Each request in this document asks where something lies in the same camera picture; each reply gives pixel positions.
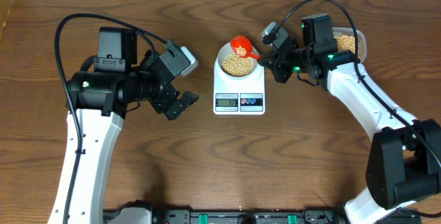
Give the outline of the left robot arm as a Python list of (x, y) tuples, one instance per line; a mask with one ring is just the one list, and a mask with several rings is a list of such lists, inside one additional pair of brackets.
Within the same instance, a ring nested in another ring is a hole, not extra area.
[(99, 53), (87, 59), (68, 88), (74, 110), (68, 113), (68, 140), (50, 223), (157, 223), (161, 216), (133, 203), (114, 213), (103, 211), (114, 145), (130, 103), (150, 102), (167, 119), (176, 119), (198, 101), (179, 93), (172, 81), (193, 71), (198, 61), (174, 41), (165, 52), (148, 50), (137, 61), (141, 32), (102, 27)]

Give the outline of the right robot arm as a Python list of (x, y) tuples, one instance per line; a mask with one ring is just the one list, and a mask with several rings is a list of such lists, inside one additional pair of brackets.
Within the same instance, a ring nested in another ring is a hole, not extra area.
[(440, 193), (440, 125), (403, 110), (367, 74), (356, 52), (356, 35), (342, 49), (328, 14), (301, 19), (304, 47), (272, 22), (261, 33), (273, 51), (259, 58), (279, 83), (293, 73), (309, 73), (339, 99), (361, 124), (371, 148), (366, 188), (345, 203), (335, 223), (380, 223), (400, 213), (419, 216), (408, 206)]

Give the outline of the red measuring scoop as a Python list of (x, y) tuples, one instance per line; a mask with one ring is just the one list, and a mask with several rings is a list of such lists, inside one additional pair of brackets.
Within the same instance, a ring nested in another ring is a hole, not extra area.
[(255, 60), (259, 60), (260, 55), (257, 55), (252, 52), (252, 44), (251, 42), (244, 36), (238, 35), (230, 40), (229, 42), (232, 50), (242, 58), (253, 58)]

